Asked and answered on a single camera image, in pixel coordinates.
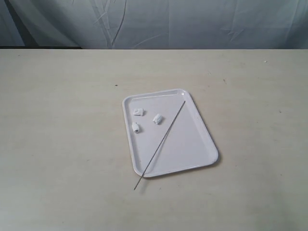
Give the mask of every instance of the white table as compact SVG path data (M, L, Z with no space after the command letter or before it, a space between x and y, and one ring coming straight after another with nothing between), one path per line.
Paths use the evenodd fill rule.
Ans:
M173 88L221 160L133 191L122 100ZM0 50L3 231L306 231L307 152L308 51Z

